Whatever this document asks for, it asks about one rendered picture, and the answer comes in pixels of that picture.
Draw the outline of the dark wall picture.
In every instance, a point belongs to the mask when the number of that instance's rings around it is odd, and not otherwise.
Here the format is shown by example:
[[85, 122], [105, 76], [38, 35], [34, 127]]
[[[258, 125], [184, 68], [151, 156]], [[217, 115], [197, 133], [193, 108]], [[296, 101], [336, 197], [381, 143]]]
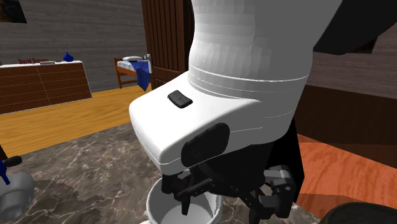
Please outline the dark wall picture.
[[19, 0], [0, 0], [0, 22], [27, 23]]

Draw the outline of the dark brown wooden door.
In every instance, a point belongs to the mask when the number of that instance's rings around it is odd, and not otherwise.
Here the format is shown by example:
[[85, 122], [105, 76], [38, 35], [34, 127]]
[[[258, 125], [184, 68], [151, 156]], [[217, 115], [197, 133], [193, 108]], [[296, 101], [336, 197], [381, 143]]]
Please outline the dark brown wooden door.
[[192, 0], [141, 0], [154, 90], [188, 70], [194, 35]]

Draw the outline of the black round object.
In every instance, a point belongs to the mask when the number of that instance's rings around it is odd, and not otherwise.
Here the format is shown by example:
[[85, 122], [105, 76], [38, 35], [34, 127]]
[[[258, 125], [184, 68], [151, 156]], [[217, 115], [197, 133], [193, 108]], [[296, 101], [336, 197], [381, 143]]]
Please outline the black round object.
[[348, 202], [327, 212], [319, 224], [397, 224], [397, 209], [367, 202]]

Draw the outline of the white round cup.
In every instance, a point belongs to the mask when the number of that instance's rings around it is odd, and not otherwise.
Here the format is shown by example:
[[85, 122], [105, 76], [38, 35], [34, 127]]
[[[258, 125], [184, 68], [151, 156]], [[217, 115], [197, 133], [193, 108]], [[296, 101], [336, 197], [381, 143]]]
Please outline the white round cup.
[[205, 192], [190, 199], [188, 214], [182, 215], [182, 205], [173, 194], [162, 192], [162, 178], [151, 188], [146, 200], [148, 220], [140, 224], [220, 224], [223, 198]]

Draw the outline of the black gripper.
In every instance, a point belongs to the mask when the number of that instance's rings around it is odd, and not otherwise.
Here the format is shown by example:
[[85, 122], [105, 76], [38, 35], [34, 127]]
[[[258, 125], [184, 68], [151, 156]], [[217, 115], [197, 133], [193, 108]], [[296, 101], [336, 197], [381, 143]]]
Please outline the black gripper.
[[[249, 224], [259, 224], [260, 220], [268, 220], [273, 214], [278, 218], [288, 218], [296, 185], [288, 166], [269, 168], [273, 147], [273, 143], [249, 145], [202, 162], [191, 167], [190, 171], [163, 174], [161, 191], [172, 194], [181, 203], [184, 216], [188, 215], [191, 197], [205, 192], [237, 197], [238, 194], [231, 189], [234, 187], [250, 192], [244, 196], [244, 203], [249, 208]], [[271, 195], [265, 195], [259, 189], [265, 183], [270, 186]]]

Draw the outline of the brown chest of drawers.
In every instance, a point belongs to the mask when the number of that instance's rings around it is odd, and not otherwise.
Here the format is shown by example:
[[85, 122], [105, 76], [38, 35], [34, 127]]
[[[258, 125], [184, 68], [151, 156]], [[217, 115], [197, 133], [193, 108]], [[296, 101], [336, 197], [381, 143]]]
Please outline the brown chest of drawers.
[[21, 60], [0, 66], [0, 115], [92, 98], [84, 65], [63, 60]]

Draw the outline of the grey round container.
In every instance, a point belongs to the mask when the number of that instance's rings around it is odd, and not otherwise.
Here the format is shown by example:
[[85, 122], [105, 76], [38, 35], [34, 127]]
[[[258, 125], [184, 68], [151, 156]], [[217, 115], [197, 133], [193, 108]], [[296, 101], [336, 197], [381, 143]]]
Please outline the grey round container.
[[0, 181], [0, 220], [10, 221], [25, 213], [34, 197], [34, 180], [25, 172], [7, 175], [10, 184]]

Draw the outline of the wooden bed with blue blanket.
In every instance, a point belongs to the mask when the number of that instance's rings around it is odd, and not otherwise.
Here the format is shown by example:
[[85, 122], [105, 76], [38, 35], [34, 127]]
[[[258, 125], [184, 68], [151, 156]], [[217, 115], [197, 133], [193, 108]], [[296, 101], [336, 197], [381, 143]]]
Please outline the wooden bed with blue blanket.
[[[136, 83], [144, 92], [151, 83], [153, 73], [150, 55], [147, 57], [128, 56], [124, 58], [113, 58], [119, 88], [123, 85]], [[134, 80], [122, 81], [122, 76], [134, 77]]]

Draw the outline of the blue stick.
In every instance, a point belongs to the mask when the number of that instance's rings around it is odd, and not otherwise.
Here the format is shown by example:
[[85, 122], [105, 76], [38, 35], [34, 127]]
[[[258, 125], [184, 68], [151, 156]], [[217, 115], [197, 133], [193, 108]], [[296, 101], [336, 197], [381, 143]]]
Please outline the blue stick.
[[7, 166], [5, 166], [3, 161], [0, 160], [0, 177], [2, 177], [2, 179], [6, 185], [9, 185], [10, 181], [6, 175], [6, 172], [7, 172]]

